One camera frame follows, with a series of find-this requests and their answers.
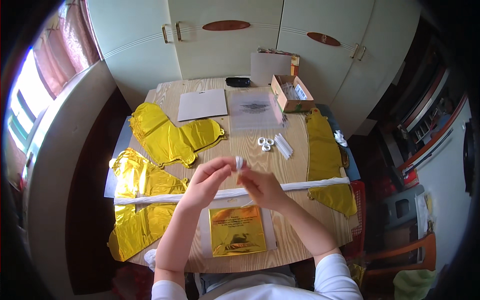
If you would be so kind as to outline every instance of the barcode label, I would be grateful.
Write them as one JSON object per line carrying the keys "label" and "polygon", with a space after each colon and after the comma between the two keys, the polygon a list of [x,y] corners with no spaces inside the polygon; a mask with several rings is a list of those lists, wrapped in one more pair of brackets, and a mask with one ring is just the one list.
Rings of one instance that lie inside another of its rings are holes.
{"label": "barcode label", "polygon": [[295,91],[297,92],[297,95],[299,96],[300,100],[307,100],[307,95],[305,95],[305,93],[301,89],[300,84],[297,84],[297,86],[295,87]]}

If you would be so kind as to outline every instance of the white sleeve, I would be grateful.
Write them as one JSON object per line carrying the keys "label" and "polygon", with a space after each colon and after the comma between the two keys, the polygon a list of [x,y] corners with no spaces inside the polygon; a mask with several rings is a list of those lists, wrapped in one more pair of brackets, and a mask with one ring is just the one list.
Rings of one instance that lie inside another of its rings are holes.
{"label": "white sleeve", "polygon": [[187,294],[177,283],[170,280],[160,280],[152,286],[152,300],[187,300]]}
{"label": "white sleeve", "polygon": [[324,257],[315,269],[315,292],[329,299],[362,299],[341,254]]}

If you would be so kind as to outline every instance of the white cardboard sheet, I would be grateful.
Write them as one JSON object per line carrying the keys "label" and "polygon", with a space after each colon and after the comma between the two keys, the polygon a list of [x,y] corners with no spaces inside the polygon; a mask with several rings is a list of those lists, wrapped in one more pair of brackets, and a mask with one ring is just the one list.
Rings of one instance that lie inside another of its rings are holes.
{"label": "white cardboard sheet", "polygon": [[[200,244],[202,245],[202,255],[205,258],[213,258],[212,239],[210,236],[210,217],[208,215],[208,209],[238,207],[245,205],[250,201],[251,199],[248,195],[236,198],[225,198],[213,200],[207,208],[202,209],[198,222],[200,223]],[[276,238],[270,210],[266,208],[260,208],[260,213],[262,215],[262,226],[264,227],[265,244],[267,246],[267,250],[276,249]]]}
{"label": "white cardboard sheet", "polygon": [[252,53],[250,55],[251,86],[268,86],[273,75],[290,75],[292,57],[273,53]]}
{"label": "white cardboard sheet", "polygon": [[227,115],[225,90],[207,90],[180,95],[177,121]]}

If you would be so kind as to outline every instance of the gold handle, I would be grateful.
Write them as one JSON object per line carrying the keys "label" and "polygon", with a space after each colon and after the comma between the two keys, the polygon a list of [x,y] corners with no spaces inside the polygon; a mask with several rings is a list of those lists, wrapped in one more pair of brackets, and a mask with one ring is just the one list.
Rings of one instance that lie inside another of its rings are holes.
{"label": "gold handle", "polygon": [[165,44],[168,44],[167,32],[165,31],[165,25],[167,25],[167,24],[162,25],[162,33],[163,33],[163,39],[165,40]]}
{"label": "gold handle", "polygon": [[177,37],[179,39],[179,42],[181,42],[181,34],[180,34],[180,25],[179,25],[180,22],[176,22],[175,23],[175,27],[177,28]]}
{"label": "gold handle", "polygon": [[360,58],[359,60],[361,60],[363,58],[363,56],[365,55],[365,51],[367,50],[367,48],[365,46],[363,46],[363,51],[361,52],[361,55],[360,55]]}
{"label": "gold handle", "polygon": [[359,50],[359,45],[357,43],[355,43],[355,50],[353,51],[352,56],[350,56],[351,59],[354,58],[355,55],[357,55],[358,50]]}

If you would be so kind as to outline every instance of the red plastic basket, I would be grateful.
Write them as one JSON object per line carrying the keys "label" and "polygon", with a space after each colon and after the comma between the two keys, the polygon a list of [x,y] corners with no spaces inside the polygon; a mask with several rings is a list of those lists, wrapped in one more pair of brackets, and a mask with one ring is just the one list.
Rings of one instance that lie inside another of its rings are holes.
{"label": "red plastic basket", "polygon": [[363,251],[363,241],[365,240],[365,184],[361,181],[352,181],[350,183],[355,201],[357,202],[357,216],[359,225],[352,228],[353,241],[346,244],[342,253],[345,259],[352,259],[360,255]]}

